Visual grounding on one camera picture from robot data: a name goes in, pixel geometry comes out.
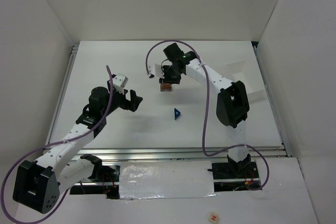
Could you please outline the brown wedge wood block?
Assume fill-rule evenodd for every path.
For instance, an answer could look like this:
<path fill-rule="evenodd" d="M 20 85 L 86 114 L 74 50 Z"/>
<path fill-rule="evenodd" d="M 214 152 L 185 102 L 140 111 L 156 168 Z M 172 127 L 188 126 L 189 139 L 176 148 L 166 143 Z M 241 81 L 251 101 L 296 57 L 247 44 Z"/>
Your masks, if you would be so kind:
<path fill-rule="evenodd" d="M 169 84 L 169 83 L 162 83 L 162 84 L 160 84 L 160 88 L 162 90 L 171 90 L 172 89 L 172 85 Z"/>

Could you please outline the blue triangle wood block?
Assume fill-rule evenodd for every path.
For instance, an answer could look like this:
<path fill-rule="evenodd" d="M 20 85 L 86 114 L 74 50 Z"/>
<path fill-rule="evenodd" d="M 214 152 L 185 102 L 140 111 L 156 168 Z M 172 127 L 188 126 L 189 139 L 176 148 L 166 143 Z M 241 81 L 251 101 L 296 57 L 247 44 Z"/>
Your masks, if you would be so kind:
<path fill-rule="evenodd" d="M 174 119 L 177 120 L 180 116 L 181 112 L 177 108 L 174 108 Z"/>

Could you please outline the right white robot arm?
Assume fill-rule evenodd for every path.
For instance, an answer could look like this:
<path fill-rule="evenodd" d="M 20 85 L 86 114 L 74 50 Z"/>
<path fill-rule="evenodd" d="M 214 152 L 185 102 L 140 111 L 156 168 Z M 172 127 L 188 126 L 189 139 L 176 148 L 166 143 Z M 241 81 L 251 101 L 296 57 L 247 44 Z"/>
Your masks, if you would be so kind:
<path fill-rule="evenodd" d="M 159 79 L 161 83 L 179 84 L 181 75 L 186 75 L 206 88 L 205 116 L 202 129 L 202 151 L 207 157 L 213 157 L 223 152 L 208 153 L 205 147 L 207 122 L 209 116 L 210 95 L 216 96 L 216 116 L 219 122 L 229 127 L 234 133 L 240 133 L 238 125 L 247 119 L 249 112 L 249 101 L 247 91 L 242 81 L 232 81 L 223 77 L 214 69 L 209 67 L 200 58 L 194 48 L 190 47 L 189 52 L 184 52 L 178 44 L 187 45 L 185 42 L 174 41 L 168 45 L 163 53 L 171 63 L 162 66 L 163 75 Z"/>

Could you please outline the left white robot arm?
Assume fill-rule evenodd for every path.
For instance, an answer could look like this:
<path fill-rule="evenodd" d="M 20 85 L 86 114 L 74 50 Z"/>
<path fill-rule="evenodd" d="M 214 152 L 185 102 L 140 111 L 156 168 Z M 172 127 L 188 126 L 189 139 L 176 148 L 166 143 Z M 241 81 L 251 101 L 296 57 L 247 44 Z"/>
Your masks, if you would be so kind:
<path fill-rule="evenodd" d="M 59 145 L 33 162 L 23 161 L 16 174 L 13 200 L 35 211 L 46 214 L 54 207 L 60 194 L 83 179 L 93 182 L 104 178 L 114 169 L 104 166 L 102 160 L 91 154 L 84 154 L 74 163 L 72 158 L 103 130 L 106 116 L 118 108 L 135 112 L 142 97 L 134 90 L 126 94 L 105 87 L 91 91 L 88 104 L 75 125 Z"/>

